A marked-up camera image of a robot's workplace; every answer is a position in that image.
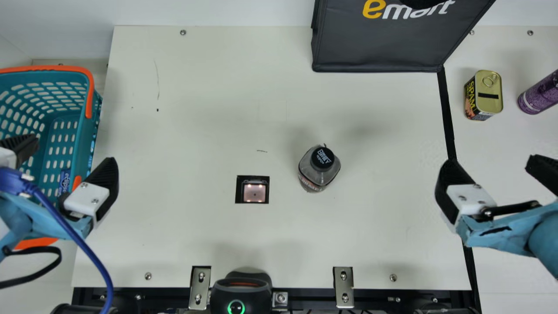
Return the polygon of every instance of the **white table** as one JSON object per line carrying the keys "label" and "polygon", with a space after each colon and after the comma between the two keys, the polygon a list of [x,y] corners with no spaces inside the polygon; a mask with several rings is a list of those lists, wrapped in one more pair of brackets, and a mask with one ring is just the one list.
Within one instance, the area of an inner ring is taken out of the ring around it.
{"label": "white table", "polygon": [[[558,27],[476,27],[445,64],[459,162],[499,205],[556,199],[525,166],[532,154],[558,158],[558,106],[531,116],[516,99],[558,68],[557,50]],[[504,102],[501,113],[482,122],[467,119],[463,107],[463,85],[480,69],[502,76]],[[498,312],[529,312],[545,303],[548,313],[556,312],[558,282],[538,260],[484,248],[474,255],[481,296],[502,305]]]}
{"label": "white table", "polygon": [[[470,289],[434,200],[436,74],[314,73],[307,27],[180,30],[114,31],[94,163],[116,157],[120,194],[88,243],[115,286],[187,287],[211,265],[212,282],[251,266],[332,288],[352,266],[356,288]],[[308,194],[297,163],[323,142],[342,168]],[[237,175],[269,175],[270,203],[234,204]],[[104,286],[82,252],[73,286]]]}

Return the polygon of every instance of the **black bottle cap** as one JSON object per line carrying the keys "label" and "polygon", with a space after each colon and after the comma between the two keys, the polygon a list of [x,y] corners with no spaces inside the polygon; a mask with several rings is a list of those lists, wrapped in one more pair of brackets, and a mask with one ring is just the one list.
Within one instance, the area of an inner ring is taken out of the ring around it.
{"label": "black bottle cap", "polygon": [[333,162],[335,161],[335,155],[327,147],[318,147],[312,152],[312,157],[310,158],[310,164],[312,168],[317,171],[328,171]]}

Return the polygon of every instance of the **black cable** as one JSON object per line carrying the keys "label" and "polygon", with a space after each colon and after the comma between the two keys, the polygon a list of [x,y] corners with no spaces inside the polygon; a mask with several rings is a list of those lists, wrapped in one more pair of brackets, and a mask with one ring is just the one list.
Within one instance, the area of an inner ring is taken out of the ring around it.
{"label": "black cable", "polygon": [[52,263],[50,263],[49,265],[47,265],[46,267],[44,267],[43,269],[39,270],[38,272],[35,272],[35,273],[27,275],[27,276],[22,276],[22,277],[19,277],[19,278],[14,278],[14,279],[1,281],[0,282],[0,289],[13,287],[13,286],[17,286],[19,284],[24,284],[24,283],[33,281],[33,280],[47,274],[51,270],[55,269],[60,264],[60,262],[62,262],[62,252],[60,251],[59,248],[56,248],[54,246],[39,246],[39,247],[36,247],[36,248],[28,248],[28,249],[24,249],[24,250],[16,251],[16,252],[10,250],[7,246],[4,246],[2,248],[2,253],[4,253],[5,256],[28,255],[28,254],[36,254],[36,253],[53,253],[53,254],[58,255],[58,258],[55,261],[53,261]]}

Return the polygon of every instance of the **can lid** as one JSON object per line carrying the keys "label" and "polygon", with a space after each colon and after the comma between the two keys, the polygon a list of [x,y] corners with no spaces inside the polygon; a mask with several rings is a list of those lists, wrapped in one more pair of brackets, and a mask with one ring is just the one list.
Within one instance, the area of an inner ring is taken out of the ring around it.
{"label": "can lid", "polygon": [[477,108],[486,113],[502,111],[502,78],[494,71],[480,70],[475,74]]}
{"label": "can lid", "polygon": [[318,147],[312,152],[312,156],[310,158],[310,164],[312,168],[317,171],[328,171],[331,166],[333,166],[333,162],[335,161],[335,155],[333,152],[327,147]]}

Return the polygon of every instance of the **emart logo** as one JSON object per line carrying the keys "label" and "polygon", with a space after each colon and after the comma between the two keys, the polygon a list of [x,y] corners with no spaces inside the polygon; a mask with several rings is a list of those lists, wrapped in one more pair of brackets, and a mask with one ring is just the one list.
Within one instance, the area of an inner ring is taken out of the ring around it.
{"label": "emart logo", "polygon": [[433,15],[436,13],[436,10],[438,10],[438,14],[446,14],[448,12],[448,7],[454,3],[454,0],[448,0],[428,9],[413,11],[413,9],[403,4],[387,5],[386,0],[367,0],[362,9],[362,15],[364,15],[365,18],[382,17],[384,20],[389,19],[391,15],[391,19],[397,20],[401,16],[401,13],[403,13],[403,19],[406,20],[408,18]]}

